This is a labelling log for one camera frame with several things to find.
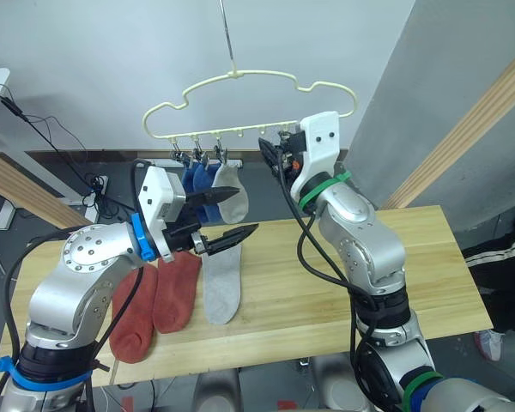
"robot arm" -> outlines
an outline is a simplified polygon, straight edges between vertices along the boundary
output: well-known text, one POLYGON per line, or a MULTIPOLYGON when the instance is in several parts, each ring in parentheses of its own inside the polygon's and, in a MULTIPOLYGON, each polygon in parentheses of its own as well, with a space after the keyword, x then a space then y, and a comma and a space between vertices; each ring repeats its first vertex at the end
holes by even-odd
POLYGON ((515 411, 515 403, 495 392, 465 379, 444 379, 434 371, 409 307, 402 242, 376 219, 370 202, 343 183, 347 175, 335 175, 338 114, 304 118, 295 133, 280 136, 277 146, 260 139, 266 163, 285 180, 300 208, 315 214, 320 233, 343 261, 348 283, 366 294, 351 299, 363 336, 353 365, 369 399, 383 410, 515 411), (282 170, 277 156, 282 157, 282 170))
POLYGON ((9 372, 1 410, 80 410, 85 380, 96 367, 95 341, 112 294, 144 262, 174 259, 175 251, 214 254, 237 245, 257 225, 238 227, 208 241, 199 232, 195 208, 221 202, 238 189, 212 188, 186 194, 179 178, 158 167, 147 169, 139 194, 142 216, 132 222, 92 225, 65 242, 58 265, 37 287, 29 304, 26 340, 9 372))

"metal rod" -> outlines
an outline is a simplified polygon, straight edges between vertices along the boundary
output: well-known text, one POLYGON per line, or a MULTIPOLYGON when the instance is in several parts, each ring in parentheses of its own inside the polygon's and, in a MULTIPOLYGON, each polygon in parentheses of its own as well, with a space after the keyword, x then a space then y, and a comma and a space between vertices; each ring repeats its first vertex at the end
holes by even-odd
POLYGON ((227 39, 227 47, 229 48, 229 57, 231 58, 231 65, 233 66, 233 73, 237 71, 237 65, 234 62, 233 48, 231 47, 231 38, 229 37, 229 27, 227 26, 227 17, 225 16, 225 6, 223 0, 220 0, 221 16, 223 17, 223 27, 225 28, 225 38, 227 39))

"white stripe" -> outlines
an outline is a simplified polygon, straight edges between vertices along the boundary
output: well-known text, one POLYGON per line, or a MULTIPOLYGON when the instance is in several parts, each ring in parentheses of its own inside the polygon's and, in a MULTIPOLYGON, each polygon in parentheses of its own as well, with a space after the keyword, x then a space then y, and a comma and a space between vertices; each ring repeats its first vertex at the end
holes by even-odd
POLYGON ((512 247, 509 249, 505 249, 504 251, 485 251, 484 253, 479 253, 474 256, 470 256, 465 259, 465 263, 468 267, 476 266, 478 264, 487 264, 490 262, 499 262, 501 260, 506 260, 508 258, 515 257, 515 242, 513 242, 512 247))

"shoe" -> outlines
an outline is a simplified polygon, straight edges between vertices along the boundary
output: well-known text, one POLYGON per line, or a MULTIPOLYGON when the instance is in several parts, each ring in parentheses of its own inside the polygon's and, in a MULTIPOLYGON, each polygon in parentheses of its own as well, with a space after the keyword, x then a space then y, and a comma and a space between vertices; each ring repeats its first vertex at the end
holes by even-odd
POLYGON ((475 345, 481 352, 482 356, 489 361, 499 361, 501 357, 501 338, 503 333, 494 332, 493 330, 481 330, 475 332, 475 345))

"blue sock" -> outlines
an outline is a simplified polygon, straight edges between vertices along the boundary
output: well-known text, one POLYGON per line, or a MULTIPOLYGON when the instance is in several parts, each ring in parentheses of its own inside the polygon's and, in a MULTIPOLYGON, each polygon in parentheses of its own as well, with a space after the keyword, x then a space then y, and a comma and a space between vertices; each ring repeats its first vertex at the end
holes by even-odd
MULTIPOLYGON (((192 185, 195 191, 205 191, 212 187, 214 183, 215 172, 220 168, 220 163, 216 163, 214 165, 208 165, 208 170, 204 168, 204 165, 201 163, 198 165, 197 170, 195 171, 195 177, 192 180, 192 185)), ((220 221, 221 214, 220 208, 217 204, 205 204, 204 210, 206 210, 206 216, 208 216, 208 221, 220 221)))
MULTIPOLYGON (((195 176, 195 171, 197 170, 198 163, 193 163, 192 167, 186 167, 183 171, 183 176, 181 177, 181 184, 185 189, 185 193, 192 193, 195 191, 195 188, 192 185, 192 180, 195 176)), ((208 216, 206 216, 206 211, 203 206, 199 206, 197 210, 197 217, 201 223, 206 223, 208 221, 208 216)))

